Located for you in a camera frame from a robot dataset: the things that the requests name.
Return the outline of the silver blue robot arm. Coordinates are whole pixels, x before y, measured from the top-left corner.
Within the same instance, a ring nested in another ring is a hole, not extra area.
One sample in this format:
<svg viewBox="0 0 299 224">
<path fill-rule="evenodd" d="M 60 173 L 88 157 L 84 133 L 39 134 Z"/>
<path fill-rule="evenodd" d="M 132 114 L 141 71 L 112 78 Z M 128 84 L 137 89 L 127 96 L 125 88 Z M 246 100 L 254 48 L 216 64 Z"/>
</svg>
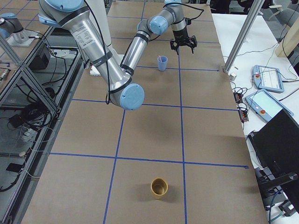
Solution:
<svg viewBox="0 0 299 224">
<path fill-rule="evenodd" d="M 104 42 L 105 36 L 110 36 L 105 8 L 100 10 L 100 18 L 92 22 L 90 17 L 95 8 L 85 0 L 40 0 L 38 4 L 40 22 L 69 31 L 80 51 L 103 77 L 107 83 L 106 103 L 125 110 L 133 111 L 143 104 L 144 90 L 132 81 L 132 76 L 152 34 L 161 35 L 172 28 L 172 50 L 178 51 L 179 46 L 192 49 L 197 46 L 196 37 L 188 35 L 191 19 L 184 17 L 184 4 L 179 0 L 166 0 L 157 15 L 139 22 L 123 58 Z"/>
</svg>

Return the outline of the second robot arm in background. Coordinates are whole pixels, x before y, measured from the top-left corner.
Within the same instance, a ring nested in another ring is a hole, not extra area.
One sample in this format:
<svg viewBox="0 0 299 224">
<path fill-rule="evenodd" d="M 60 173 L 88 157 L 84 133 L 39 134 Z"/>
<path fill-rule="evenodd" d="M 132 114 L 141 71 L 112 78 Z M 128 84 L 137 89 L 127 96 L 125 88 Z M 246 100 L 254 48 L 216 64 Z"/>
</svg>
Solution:
<svg viewBox="0 0 299 224">
<path fill-rule="evenodd" d="M 0 15 L 0 35 L 7 40 L 12 47 L 29 47 L 33 38 L 14 13 Z"/>
</svg>

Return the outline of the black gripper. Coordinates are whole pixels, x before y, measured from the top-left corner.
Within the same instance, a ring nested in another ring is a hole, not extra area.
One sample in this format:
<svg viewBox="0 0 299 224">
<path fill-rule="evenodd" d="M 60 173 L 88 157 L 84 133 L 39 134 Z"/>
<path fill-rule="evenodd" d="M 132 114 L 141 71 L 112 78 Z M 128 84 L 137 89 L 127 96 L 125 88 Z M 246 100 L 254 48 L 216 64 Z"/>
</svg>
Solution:
<svg viewBox="0 0 299 224">
<path fill-rule="evenodd" d="M 177 55 L 179 55 L 180 46 L 188 46 L 194 53 L 194 49 L 197 47 L 196 36 L 189 36 L 187 31 L 173 31 L 173 35 L 174 39 L 170 40 L 170 46 L 172 50 L 176 51 Z"/>
</svg>

